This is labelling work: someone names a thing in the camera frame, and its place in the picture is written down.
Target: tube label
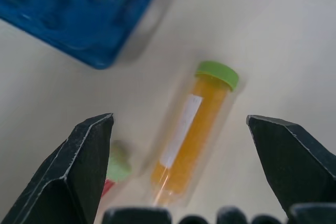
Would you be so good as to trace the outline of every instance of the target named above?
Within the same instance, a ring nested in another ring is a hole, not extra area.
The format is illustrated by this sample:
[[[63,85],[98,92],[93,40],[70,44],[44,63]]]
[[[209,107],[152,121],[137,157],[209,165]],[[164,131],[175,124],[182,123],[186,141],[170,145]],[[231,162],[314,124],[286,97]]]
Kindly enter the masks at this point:
[[[160,164],[170,169],[180,151],[184,139],[193,123],[195,115],[202,103],[202,97],[190,94],[186,100],[183,112],[177,122],[172,139],[167,144],[160,158]]]

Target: white table surface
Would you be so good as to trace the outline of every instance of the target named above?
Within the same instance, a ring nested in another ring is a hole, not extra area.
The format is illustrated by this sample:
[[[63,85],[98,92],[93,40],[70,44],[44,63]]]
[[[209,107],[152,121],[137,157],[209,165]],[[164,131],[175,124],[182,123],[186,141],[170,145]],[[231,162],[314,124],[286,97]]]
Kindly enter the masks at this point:
[[[245,118],[299,123],[336,153],[335,17],[336,0],[154,0],[105,71],[1,22],[0,219],[41,162],[88,117],[115,113],[112,138],[127,144],[137,170],[185,77],[200,60],[215,59],[239,73],[240,86],[206,171],[174,220],[200,214],[214,222],[227,205],[249,218],[284,220]],[[134,176],[103,199],[96,223],[109,206],[143,205],[143,190]]]

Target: orange liquid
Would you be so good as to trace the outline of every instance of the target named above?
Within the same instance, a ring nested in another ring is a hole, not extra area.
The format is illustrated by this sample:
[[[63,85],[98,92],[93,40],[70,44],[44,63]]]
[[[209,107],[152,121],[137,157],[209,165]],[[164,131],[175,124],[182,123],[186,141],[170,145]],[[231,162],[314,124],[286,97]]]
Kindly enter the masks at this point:
[[[225,82],[206,75],[198,76],[191,93],[203,99],[184,142],[171,168],[163,166],[158,161],[151,176],[151,184],[157,204],[170,203],[175,198],[182,196],[187,190],[198,157],[205,147],[204,145],[228,91],[229,86]],[[173,126],[173,132],[178,126],[177,123],[178,121]],[[173,135],[170,132],[166,136],[168,144]]]

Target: small vial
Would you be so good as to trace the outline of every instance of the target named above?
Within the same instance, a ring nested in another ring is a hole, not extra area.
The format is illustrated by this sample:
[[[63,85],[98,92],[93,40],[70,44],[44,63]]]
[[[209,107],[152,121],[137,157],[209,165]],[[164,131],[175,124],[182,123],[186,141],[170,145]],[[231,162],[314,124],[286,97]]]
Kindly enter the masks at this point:
[[[166,146],[151,175],[155,205],[169,205],[185,195],[222,104],[239,79],[234,70],[214,61],[201,62],[195,77],[172,131],[163,136]]]

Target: green screw cap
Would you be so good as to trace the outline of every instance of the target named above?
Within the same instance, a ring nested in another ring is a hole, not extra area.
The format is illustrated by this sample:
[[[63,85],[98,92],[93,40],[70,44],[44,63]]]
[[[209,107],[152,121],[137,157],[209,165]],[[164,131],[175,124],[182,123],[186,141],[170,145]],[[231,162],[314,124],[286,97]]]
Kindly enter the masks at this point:
[[[236,89],[239,81],[239,76],[234,70],[216,61],[202,61],[196,70],[196,76],[199,74],[206,74],[224,81],[232,91]]]

